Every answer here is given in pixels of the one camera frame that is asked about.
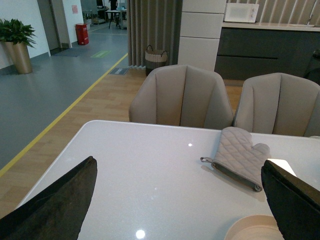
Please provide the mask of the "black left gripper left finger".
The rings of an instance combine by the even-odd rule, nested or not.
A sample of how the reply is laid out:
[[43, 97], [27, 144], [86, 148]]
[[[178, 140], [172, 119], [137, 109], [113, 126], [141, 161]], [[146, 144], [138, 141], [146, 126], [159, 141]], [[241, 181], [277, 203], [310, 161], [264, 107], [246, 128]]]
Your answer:
[[89, 156], [0, 220], [2, 240], [76, 240], [91, 204], [97, 161]]

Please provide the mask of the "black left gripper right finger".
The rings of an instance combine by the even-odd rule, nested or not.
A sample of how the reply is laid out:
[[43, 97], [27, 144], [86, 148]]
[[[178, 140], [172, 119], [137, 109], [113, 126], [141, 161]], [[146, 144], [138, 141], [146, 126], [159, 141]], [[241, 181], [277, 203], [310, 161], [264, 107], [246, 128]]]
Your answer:
[[320, 238], [320, 191], [270, 160], [261, 168], [269, 208], [285, 240]]

